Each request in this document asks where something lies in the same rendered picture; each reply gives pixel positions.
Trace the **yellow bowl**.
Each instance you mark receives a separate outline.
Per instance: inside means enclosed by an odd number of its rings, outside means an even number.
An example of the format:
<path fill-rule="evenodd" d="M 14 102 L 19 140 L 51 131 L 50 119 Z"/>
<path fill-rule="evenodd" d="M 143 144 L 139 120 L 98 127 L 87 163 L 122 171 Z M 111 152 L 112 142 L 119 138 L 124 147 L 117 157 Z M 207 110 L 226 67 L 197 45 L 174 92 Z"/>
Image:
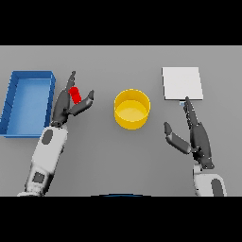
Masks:
<path fill-rule="evenodd" d="M 113 117 L 126 130 L 138 130 L 147 121 L 151 102 L 147 95 L 137 89 L 120 92 L 113 102 Z"/>

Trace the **red beaker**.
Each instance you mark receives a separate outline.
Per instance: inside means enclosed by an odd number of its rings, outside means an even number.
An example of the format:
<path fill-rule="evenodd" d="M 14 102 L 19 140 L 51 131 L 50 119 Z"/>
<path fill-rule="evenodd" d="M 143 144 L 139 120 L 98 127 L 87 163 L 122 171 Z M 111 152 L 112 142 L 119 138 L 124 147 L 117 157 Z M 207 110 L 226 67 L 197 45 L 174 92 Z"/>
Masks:
<path fill-rule="evenodd" d="M 78 104 L 81 101 L 81 95 L 79 89 L 76 86 L 73 86 L 69 89 L 69 95 L 72 97 L 74 104 Z"/>

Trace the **blue tray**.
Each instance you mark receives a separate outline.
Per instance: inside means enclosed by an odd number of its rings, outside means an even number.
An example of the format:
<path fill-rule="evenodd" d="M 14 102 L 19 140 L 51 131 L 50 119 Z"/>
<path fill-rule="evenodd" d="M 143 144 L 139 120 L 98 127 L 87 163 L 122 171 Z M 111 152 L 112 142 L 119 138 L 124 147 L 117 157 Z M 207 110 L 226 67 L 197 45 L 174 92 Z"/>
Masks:
<path fill-rule="evenodd" d="M 12 71 L 0 115 L 0 136 L 39 138 L 50 123 L 55 82 L 52 71 Z"/>

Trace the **pale square measuring scale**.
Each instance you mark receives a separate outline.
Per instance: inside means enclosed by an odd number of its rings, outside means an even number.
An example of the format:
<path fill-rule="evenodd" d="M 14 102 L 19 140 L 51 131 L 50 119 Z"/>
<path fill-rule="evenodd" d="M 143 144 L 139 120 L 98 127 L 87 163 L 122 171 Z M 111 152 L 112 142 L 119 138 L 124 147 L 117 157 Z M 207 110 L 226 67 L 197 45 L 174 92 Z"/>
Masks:
<path fill-rule="evenodd" d="M 203 92 L 198 67 L 163 67 L 165 100 L 202 100 Z"/>

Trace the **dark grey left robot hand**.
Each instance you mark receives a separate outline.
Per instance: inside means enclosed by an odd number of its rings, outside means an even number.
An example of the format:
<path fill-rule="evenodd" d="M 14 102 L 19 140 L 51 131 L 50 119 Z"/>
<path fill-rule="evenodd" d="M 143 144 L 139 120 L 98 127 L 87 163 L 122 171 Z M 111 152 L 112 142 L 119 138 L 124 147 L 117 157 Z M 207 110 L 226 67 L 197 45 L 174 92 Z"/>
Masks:
<path fill-rule="evenodd" d="M 93 105 L 95 93 L 94 90 L 92 90 L 86 98 L 79 101 L 73 107 L 70 106 L 70 90 L 75 86 L 75 74 L 76 72 L 73 71 L 71 76 L 67 80 L 65 88 L 60 92 L 57 98 L 51 121 L 52 127 L 60 128 L 67 122 L 69 115 L 77 116 L 78 114 L 86 111 Z"/>

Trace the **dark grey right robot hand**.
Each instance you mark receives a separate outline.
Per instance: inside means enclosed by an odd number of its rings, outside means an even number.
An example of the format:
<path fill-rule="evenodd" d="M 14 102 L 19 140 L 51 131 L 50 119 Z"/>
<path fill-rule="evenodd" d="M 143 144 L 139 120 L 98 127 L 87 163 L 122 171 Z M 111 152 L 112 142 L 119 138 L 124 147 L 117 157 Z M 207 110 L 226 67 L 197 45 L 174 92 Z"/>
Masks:
<path fill-rule="evenodd" d="M 187 96 L 184 101 L 183 110 L 186 115 L 187 125 L 190 131 L 190 142 L 183 140 L 176 134 L 168 122 L 164 122 L 165 140 L 168 144 L 183 154 L 192 154 L 203 169 L 214 169 L 212 161 L 212 150 L 206 129 L 198 121 L 195 109 Z"/>

